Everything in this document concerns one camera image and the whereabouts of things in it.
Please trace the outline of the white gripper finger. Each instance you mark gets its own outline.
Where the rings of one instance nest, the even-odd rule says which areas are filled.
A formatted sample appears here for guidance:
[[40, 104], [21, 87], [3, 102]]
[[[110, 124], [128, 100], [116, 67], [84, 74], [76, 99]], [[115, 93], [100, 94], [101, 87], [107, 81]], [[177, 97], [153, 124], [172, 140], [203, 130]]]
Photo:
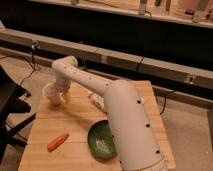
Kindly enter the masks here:
[[69, 102], [71, 101], [71, 95], [70, 95], [69, 92], [64, 92], [64, 93], [62, 94], [62, 98], [64, 99], [64, 101], [65, 101], [66, 103], [69, 103]]

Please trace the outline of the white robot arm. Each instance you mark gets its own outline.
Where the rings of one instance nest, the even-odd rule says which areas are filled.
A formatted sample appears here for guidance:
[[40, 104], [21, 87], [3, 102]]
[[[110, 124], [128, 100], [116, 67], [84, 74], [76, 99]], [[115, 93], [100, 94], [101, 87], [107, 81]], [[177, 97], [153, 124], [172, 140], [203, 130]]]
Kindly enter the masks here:
[[56, 73], [54, 86], [59, 91], [75, 81], [103, 98], [123, 171], [168, 171], [142, 99], [132, 83], [83, 71], [74, 56], [55, 60], [52, 69]]

